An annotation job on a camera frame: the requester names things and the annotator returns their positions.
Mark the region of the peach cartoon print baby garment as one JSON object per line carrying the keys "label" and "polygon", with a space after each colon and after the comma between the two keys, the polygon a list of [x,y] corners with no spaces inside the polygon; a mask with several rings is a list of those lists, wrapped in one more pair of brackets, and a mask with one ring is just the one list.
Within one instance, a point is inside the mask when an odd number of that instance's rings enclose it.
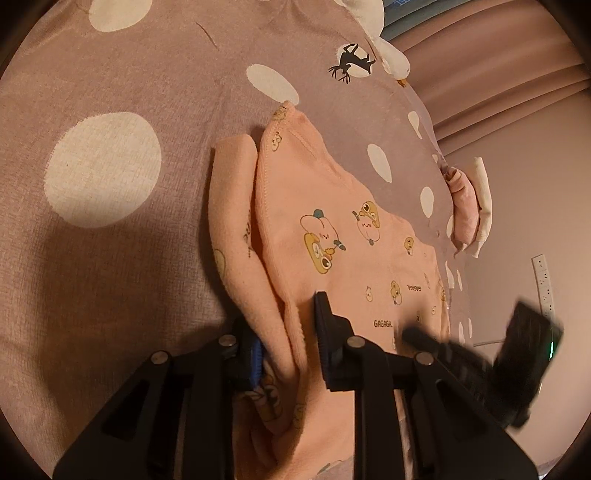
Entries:
{"label": "peach cartoon print baby garment", "polygon": [[353,394],[325,387],[315,293],[356,334],[399,353],[402,327],[450,332],[436,250],[339,166],[304,113],[284,103],[263,137],[214,149],[213,255],[230,299],[263,343],[263,373],[238,402],[235,475],[310,479],[353,455]]}

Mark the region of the pink folded cloth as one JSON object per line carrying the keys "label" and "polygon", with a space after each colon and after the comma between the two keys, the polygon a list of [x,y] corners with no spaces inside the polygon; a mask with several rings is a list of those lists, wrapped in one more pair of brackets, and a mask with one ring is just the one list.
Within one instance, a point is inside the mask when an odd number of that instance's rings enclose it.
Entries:
{"label": "pink folded cloth", "polygon": [[474,242],[478,232],[480,208],[477,194],[468,176],[456,167],[448,167],[444,178],[454,204],[454,244],[461,252]]}

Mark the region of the cream folded cloth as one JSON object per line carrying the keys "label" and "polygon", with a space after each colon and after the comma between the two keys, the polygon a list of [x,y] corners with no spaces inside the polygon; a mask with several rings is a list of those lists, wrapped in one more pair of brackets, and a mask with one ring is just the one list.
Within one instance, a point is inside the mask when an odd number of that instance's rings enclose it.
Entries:
{"label": "cream folded cloth", "polygon": [[477,156],[466,171],[471,181],[479,206],[479,223],[475,240],[467,248],[468,253],[478,259],[483,246],[489,238],[493,224],[493,200],[489,176],[482,157]]}

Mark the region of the pink pleated curtain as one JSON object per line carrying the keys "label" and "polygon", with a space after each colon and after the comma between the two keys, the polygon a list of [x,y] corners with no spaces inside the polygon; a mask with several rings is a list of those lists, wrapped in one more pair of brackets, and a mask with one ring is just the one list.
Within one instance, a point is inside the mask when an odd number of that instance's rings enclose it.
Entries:
{"label": "pink pleated curtain", "polygon": [[469,1],[391,43],[451,154],[590,87],[590,67],[544,1]]}

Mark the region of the mauve polka dot bedspread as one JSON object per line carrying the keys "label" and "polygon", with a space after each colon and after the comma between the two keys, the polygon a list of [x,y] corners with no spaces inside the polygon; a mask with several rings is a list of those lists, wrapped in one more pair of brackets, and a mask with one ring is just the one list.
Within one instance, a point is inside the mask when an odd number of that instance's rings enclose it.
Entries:
{"label": "mauve polka dot bedspread", "polygon": [[59,1],[31,28],[1,78],[1,408],[44,473],[151,351],[231,318],[211,153],[283,101],[453,288],[441,151],[384,18],[379,1]]}

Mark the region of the white goose plush toy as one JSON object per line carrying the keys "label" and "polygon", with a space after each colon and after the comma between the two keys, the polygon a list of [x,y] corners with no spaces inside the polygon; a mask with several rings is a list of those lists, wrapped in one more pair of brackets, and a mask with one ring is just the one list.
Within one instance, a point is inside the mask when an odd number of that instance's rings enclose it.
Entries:
{"label": "white goose plush toy", "polygon": [[365,31],[382,58],[384,70],[406,88],[411,64],[404,53],[382,36],[385,26],[385,6],[381,0],[335,0],[346,8]]}

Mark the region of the white wall power strip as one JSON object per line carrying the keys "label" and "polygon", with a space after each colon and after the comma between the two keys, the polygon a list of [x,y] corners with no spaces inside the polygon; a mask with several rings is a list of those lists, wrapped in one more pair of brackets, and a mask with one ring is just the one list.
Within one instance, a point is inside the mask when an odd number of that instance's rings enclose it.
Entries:
{"label": "white wall power strip", "polygon": [[547,259],[544,254],[539,254],[533,257],[531,261],[537,283],[541,313],[553,320],[555,318],[555,305]]}

